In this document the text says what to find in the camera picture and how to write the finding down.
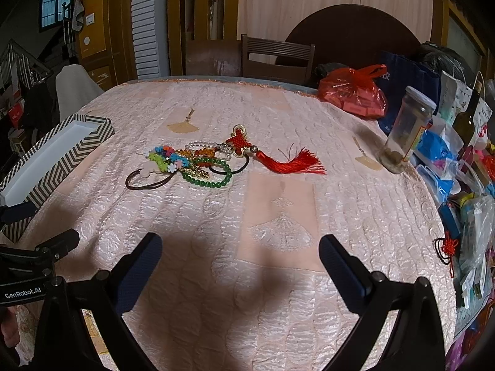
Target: light switch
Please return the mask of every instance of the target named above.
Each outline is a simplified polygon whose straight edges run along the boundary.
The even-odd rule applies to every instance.
[[[91,25],[92,23],[95,23],[95,13],[86,15],[86,26]]]

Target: jar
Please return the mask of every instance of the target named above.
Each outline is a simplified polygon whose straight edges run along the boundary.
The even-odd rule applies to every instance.
[[[419,90],[408,86],[385,146],[378,160],[395,174],[404,171],[437,105]]]

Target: pink plastic bag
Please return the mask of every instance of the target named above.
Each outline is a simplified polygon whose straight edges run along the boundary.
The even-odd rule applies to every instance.
[[[337,68],[320,81],[318,97],[360,117],[383,117],[387,111],[387,99],[373,78],[386,73],[387,67],[383,64],[360,70]]]

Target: green bead bracelet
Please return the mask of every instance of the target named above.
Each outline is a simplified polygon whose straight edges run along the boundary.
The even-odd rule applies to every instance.
[[[200,157],[193,159],[191,161],[191,164],[199,164],[199,163],[208,163],[210,166],[217,166],[223,168],[225,171],[224,179],[220,182],[203,181],[189,176],[189,174],[187,174],[186,172],[181,172],[182,178],[184,178],[186,181],[190,182],[191,184],[195,184],[201,187],[209,187],[209,188],[220,188],[222,186],[225,186],[232,178],[232,170],[230,169],[230,166],[222,159]]]

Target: jar lid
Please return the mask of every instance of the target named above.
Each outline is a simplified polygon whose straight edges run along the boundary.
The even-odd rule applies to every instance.
[[[437,108],[437,105],[433,100],[431,100],[424,93],[421,93],[419,90],[414,89],[412,86],[408,86],[405,89],[406,93],[410,95],[415,101],[422,104],[423,106],[430,107],[432,110]]]

